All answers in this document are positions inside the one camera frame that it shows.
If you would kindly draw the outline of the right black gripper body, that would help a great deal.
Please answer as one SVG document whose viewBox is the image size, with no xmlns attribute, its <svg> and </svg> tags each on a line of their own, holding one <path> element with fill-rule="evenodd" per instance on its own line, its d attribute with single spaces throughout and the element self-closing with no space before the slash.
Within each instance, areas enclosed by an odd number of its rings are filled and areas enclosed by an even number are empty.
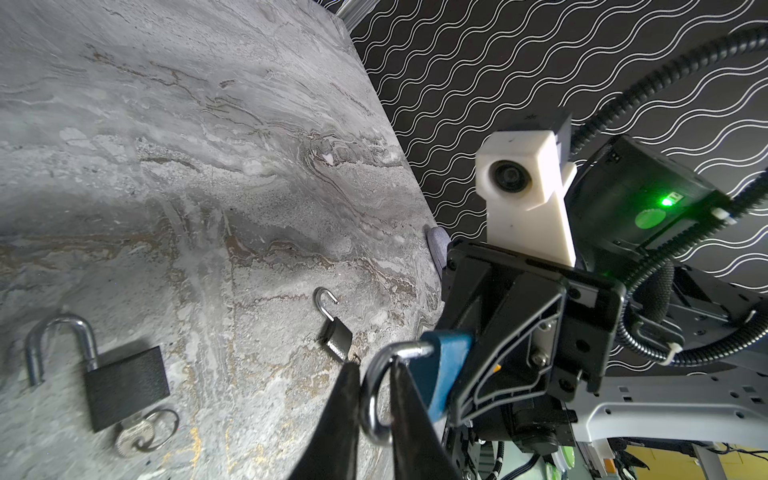
<svg viewBox="0 0 768 480">
<path fill-rule="evenodd" d="M 473 342 L 447 422 L 483 440 L 572 444 L 568 403 L 600 389 L 626 289 L 612 278 L 484 243 L 449 245 L 437 330 Z"/>
</svg>

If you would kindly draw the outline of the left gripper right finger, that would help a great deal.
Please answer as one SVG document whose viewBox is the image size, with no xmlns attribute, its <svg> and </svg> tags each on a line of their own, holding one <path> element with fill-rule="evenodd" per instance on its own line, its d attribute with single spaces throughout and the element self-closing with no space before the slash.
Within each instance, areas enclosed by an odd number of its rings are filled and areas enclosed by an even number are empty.
<svg viewBox="0 0 768 480">
<path fill-rule="evenodd" d="M 401 479 L 460 479 L 438 440 L 407 366 L 390 368 L 394 475 Z"/>
</svg>

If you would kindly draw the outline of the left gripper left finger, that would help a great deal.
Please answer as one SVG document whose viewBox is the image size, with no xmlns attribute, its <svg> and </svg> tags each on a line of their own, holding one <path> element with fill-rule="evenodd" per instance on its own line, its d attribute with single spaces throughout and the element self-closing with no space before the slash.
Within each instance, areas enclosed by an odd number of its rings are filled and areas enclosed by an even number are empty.
<svg viewBox="0 0 768 480">
<path fill-rule="evenodd" d="M 312 438 L 289 479 L 355 479 L 360 429 L 360 368 L 345 363 Z"/>
</svg>

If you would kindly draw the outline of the blue padlock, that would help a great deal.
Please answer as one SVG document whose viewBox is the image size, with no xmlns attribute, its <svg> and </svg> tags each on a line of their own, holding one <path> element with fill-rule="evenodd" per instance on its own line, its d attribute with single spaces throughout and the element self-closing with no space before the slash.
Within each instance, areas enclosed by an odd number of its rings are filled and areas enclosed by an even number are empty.
<svg viewBox="0 0 768 480">
<path fill-rule="evenodd" d="M 433 424 L 447 412 L 447 399 L 473 346 L 473 337 L 460 331 L 428 331 L 417 340 L 390 344 L 380 350 L 366 370 L 360 389 L 360 423 L 368 439 L 392 444 L 391 428 L 378 419 L 378 395 L 392 364 L 405 364 L 427 418 Z"/>
</svg>

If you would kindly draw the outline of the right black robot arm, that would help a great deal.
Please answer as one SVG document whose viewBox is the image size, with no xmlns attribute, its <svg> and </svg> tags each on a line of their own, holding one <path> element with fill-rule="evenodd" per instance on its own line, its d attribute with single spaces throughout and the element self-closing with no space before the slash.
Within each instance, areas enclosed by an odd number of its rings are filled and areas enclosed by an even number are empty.
<svg viewBox="0 0 768 480">
<path fill-rule="evenodd" d="M 611 139 L 575 194 L 581 265 L 454 243 L 442 330 L 474 345 L 448 397 L 453 425 L 535 452 L 558 433 L 602 440 L 767 438 L 767 301 L 674 262 L 766 185 L 734 200 L 627 136 Z"/>
</svg>

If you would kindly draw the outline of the black padlock right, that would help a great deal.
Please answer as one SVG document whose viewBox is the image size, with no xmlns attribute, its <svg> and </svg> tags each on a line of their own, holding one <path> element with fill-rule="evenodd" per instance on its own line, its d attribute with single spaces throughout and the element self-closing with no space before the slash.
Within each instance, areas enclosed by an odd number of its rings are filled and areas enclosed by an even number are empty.
<svg viewBox="0 0 768 480">
<path fill-rule="evenodd" d="M 317 287 L 313 293 L 313 303 L 316 309 L 324 315 L 326 322 L 320 335 L 320 343 L 341 363 L 349 360 L 352 346 L 352 331 L 325 306 L 324 298 L 329 298 L 338 304 L 338 298 L 326 287 Z"/>
</svg>

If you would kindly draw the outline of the black padlock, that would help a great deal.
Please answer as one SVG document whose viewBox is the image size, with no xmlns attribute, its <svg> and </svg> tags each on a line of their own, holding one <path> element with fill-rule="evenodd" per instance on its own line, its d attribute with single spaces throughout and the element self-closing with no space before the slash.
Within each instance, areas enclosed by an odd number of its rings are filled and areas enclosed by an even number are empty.
<svg viewBox="0 0 768 480">
<path fill-rule="evenodd" d="M 92 430 L 116 429 L 114 449 L 124 458 L 153 453 L 178 432 L 180 415 L 159 403 L 170 396 L 164 360 L 158 347 L 103 364 L 90 323 L 62 313 L 38 322 L 25 338 L 25 360 L 32 387 L 44 381 L 43 337 L 55 326 L 75 335 L 85 364 L 85 397 Z"/>
<path fill-rule="evenodd" d="M 316 309 L 324 315 L 326 322 L 320 335 L 320 343 L 341 363 L 349 360 L 352 346 L 352 331 L 325 306 L 324 298 L 329 298 L 338 304 L 338 298 L 326 287 L 317 287 L 313 293 L 313 303 Z"/>
</svg>

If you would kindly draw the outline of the black padlock top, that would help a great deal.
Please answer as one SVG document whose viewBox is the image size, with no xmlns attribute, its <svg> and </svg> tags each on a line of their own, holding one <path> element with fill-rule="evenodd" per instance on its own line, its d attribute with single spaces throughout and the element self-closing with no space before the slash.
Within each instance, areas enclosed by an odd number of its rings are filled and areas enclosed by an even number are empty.
<svg viewBox="0 0 768 480">
<path fill-rule="evenodd" d="M 170 396 L 164 360 L 158 347 L 103 364 L 90 323 L 62 313 L 38 322 L 25 338 L 25 360 L 32 387 L 44 381 L 43 337 L 55 326 L 75 335 L 85 364 L 85 397 L 92 430 L 116 429 L 114 449 L 124 458 L 153 453 L 178 432 L 180 415 L 159 403 Z"/>
</svg>

